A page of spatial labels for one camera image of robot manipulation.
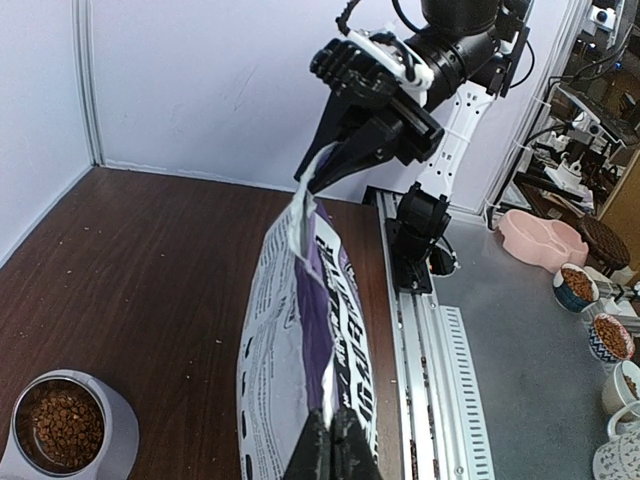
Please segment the wood grain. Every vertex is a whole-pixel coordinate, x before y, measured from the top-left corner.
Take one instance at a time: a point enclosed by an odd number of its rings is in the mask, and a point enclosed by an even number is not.
[[[235,374],[262,238],[290,196],[92,170],[0,270],[0,448],[46,371],[102,379],[136,411],[132,479],[240,477]],[[359,280],[374,356],[381,471],[399,479],[395,364],[375,210],[326,202]]]

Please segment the mug handle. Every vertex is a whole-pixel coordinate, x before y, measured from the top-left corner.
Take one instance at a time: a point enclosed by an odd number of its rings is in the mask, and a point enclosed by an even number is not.
[[[622,407],[616,413],[613,414],[609,423],[607,424],[607,435],[609,436],[609,441],[613,442],[620,435],[616,433],[616,427],[618,426],[618,422],[620,419],[626,415],[633,407],[640,407],[640,400],[636,400],[635,402],[631,402],[629,405]]]

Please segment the robotic arm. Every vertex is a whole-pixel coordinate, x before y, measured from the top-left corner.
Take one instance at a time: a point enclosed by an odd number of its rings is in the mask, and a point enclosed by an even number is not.
[[[388,162],[427,163],[389,221],[394,284],[399,290],[430,292],[426,258],[444,233],[458,166],[482,114],[511,86],[529,34],[530,0],[421,0],[429,23],[410,26],[406,41],[387,29],[348,26],[360,0],[349,0],[336,19],[343,39],[316,54],[311,71],[331,88],[316,135],[296,178],[328,144],[313,193],[353,173]],[[397,0],[396,11],[403,20]],[[449,124],[430,115],[456,95]]]

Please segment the blue patterned bowl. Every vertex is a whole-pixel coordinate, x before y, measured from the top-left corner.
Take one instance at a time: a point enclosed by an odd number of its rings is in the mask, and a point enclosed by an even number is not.
[[[563,269],[575,270],[577,272],[584,273],[589,282],[591,282],[591,292],[593,294],[593,302],[587,302],[582,297],[578,296],[567,282],[564,281],[564,277],[562,276]],[[562,305],[565,309],[570,312],[580,313],[586,310],[590,305],[593,305],[600,298],[600,292],[598,291],[598,287],[596,286],[596,282],[589,276],[587,272],[585,272],[582,268],[574,265],[572,263],[565,263],[562,265],[560,270],[553,277],[553,293],[558,300],[558,303]]]
[[[616,356],[609,348],[604,344],[598,332],[596,331],[595,322],[597,319],[606,320],[611,323],[617,329],[620,337],[624,340],[627,346],[627,354],[623,357]],[[601,313],[594,318],[591,327],[589,327],[589,346],[591,352],[598,359],[606,363],[617,363],[622,360],[629,360],[635,353],[635,345],[633,344],[633,337],[627,332],[627,329],[613,316]]]

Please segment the metal rack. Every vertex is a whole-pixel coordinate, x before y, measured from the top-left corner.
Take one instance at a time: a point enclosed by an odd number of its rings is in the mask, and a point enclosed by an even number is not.
[[[473,359],[460,310],[431,294],[397,293],[384,222],[400,196],[376,191],[400,398],[405,479],[495,478]]]

